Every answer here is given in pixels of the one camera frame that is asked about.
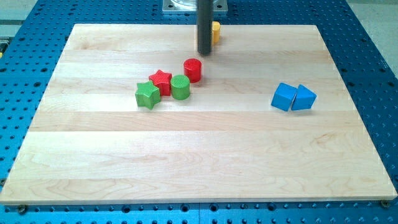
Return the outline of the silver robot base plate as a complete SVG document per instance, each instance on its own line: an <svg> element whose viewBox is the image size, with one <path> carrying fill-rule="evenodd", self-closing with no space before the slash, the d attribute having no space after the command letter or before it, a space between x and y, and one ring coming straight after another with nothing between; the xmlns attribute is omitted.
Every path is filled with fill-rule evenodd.
<svg viewBox="0 0 398 224"><path fill-rule="evenodd" d="M164 14L195 14L197 11L196 0L162 0ZM228 12L227 0L212 0L213 12L223 15Z"/></svg>

